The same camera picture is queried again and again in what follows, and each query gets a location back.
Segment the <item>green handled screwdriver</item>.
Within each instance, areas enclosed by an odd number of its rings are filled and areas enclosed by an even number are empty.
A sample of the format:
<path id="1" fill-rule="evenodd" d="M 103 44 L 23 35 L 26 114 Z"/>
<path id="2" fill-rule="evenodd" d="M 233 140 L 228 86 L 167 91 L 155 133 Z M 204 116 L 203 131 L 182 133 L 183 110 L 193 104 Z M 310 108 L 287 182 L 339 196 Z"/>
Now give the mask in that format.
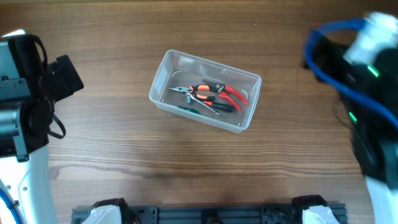
<path id="1" fill-rule="evenodd" d="M 180 106 L 180 105 L 178 105 L 178 108 L 185 110 L 185 111 L 189 111 L 191 113 L 200 114 L 200 112 L 198 110 L 195 110 L 193 108 L 187 108 L 187 107 Z"/>

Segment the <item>silver wrench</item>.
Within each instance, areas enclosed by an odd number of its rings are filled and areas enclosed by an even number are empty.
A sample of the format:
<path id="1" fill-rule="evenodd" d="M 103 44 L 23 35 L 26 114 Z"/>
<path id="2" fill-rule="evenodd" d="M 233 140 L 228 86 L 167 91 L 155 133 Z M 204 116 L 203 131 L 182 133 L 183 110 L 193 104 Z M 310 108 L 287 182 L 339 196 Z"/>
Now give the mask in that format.
<path id="1" fill-rule="evenodd" d="M 213 108 L 211 108 L 210 106 L 206 105 L 204 102 L 196 99 L 191 93 L 186 93 L 186 95 L 191 99 L 194 100 L 196 102 L 198 102 L 199 104 L 201 104 L 202 106 L 204 106 L 205 108 L 208 108 L 210 111 L 214 112 L 217 115 L 220 115 L 219 112 L 217 112 L 216 110 L 214 110 Z"/>

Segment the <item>orange black needle-nose pliers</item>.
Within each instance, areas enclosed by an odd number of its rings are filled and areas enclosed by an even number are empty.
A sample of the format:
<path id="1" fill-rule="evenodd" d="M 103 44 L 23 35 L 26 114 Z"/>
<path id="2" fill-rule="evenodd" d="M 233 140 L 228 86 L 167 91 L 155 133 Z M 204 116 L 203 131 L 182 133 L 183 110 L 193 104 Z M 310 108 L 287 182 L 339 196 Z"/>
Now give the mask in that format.
<path id="1" fill-rule="evenodd" d="M 181 93 L 191 93 L 196 99 L 200 101 L 214 101 L 215 96 L 201 95 L 200 93 L 203 91 L 209 91 L 216 93 L 218 90 L 209 85 L 191 85 L 189 87 L 178 86 L 178 87 L 169 87 L 170 90 L 181 92 Z"/>

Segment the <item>red black screwdriver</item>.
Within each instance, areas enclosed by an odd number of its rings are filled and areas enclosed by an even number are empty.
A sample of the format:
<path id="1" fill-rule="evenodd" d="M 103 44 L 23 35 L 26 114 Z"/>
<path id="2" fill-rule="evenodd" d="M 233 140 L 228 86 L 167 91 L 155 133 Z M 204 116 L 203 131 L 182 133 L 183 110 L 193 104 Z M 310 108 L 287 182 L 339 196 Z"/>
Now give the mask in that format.
<path id="1" fill-rule="evenodd" d="M 232 105 L 229 105 L 229 104 L 218 103 L 215 101 L 205 101 L 205 104 L 207 106 L 210 106 L 210 107 L 216 109 L 216 110 L 222 110 L 222 111 L 229 112 L 229 113 L 232 113 L 235 111 L 235 107 Z"/>

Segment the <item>clear plastic container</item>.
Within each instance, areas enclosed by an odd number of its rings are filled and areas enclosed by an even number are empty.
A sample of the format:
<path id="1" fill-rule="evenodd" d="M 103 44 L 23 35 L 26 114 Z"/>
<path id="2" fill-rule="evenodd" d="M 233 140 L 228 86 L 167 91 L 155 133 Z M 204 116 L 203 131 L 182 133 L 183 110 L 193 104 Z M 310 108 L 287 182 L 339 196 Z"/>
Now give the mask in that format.
<path id="1" fill-rule="evenodd" d="M 255 73 L 169 50 L 149 98 L 162 110 L 240 133 L 251 122 L 261 82 Z"/>

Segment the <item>red handled snips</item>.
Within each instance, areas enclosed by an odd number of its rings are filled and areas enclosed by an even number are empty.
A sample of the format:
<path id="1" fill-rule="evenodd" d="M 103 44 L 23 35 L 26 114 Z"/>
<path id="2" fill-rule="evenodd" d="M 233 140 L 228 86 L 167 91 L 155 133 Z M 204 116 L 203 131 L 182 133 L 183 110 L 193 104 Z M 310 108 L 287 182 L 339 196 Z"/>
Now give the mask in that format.
<path id="1" fill-rule="evenodd" d="M 221 99 L 224 99 L 231 103 L 235 109 L 239 112 L 242 112 L 241 107 L 235 102 L 229 94 L 233 94 L 237 98 L 239 98 L 245 105 L 248 105 L 248 100 L 245 96 L 240 94 L 240 92 L 234 89 L 231 85 L 223 83 L 223 82 L 211 82 L 209 80 L 203 79 L 203 82 L 206 83 L 209 87 L 213 87 L 216 89 L 216 93 Z"/>

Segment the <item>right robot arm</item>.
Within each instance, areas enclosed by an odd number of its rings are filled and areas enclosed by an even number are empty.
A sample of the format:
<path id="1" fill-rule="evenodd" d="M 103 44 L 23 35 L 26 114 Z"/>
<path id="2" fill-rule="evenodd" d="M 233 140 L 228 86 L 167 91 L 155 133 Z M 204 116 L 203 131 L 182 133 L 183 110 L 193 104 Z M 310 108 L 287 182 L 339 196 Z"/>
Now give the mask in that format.
<path id="1" fill-rule="evenodd" d="M 372 47 L 332 42 L 325 30 L 305 44 L 305 63 L 340 95 L 351 121 L 353 152 L 371 196 L 376 223 L 397 223 L 397 44 Z"/>

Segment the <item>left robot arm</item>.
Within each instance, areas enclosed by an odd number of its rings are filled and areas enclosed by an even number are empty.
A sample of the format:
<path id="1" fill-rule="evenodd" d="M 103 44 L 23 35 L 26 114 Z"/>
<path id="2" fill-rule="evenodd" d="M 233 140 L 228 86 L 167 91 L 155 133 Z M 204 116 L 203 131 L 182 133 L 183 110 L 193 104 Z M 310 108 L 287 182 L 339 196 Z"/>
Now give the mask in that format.
<path id="1" fill-rule="evenodd" d="M 1 36 L 1 220 L 57 223 L 49 181 L 49 137 L 66 135 L 56 102 L 83 89 L 69 56 L 49 62 L 40 38 Z"/>

